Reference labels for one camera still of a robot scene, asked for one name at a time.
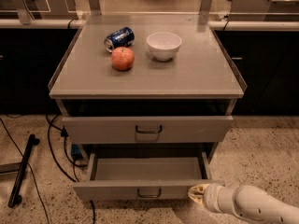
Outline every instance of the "open drawer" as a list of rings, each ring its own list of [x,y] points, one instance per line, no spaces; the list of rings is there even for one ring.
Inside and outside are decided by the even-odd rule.
[[[221,142],[232,121],[231,116],[63,118],[75,144]]]
[[[213,182],[201,157],[98,158],[90,156],[87,180],[74,184],[82,200],[186,199],[191,186]]]

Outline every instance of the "black cabinet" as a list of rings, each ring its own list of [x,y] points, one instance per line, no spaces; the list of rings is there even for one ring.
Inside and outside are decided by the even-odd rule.
[[[76,31],[0,29],[0,113],[58,110],[47,86]]]
[[[299,115],[299,33],[216,31],[248,84],[235,115]]]

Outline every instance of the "bowl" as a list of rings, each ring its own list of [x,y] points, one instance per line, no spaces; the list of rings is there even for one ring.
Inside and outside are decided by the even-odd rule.
[[[168,61],[173,58],[181,45],[178,35],[160,32],[149,35],[147,38],[149,52],[159,61]]]

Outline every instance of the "apple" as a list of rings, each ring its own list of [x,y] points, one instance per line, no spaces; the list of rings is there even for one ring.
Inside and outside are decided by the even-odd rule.
[[[118,47],[113,49],[111,61],[118,70],[126,71],[132,68],[135,55],[131,49],[126,47]]]

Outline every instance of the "blue can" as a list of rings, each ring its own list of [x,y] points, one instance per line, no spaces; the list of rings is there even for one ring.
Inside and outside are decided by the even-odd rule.
[[[135,39],[131,28],[123,27],[119,31],[114,32],[106,37],[104,46],[106,50],[112,52],[117,47],[129,47],[133,44]]]

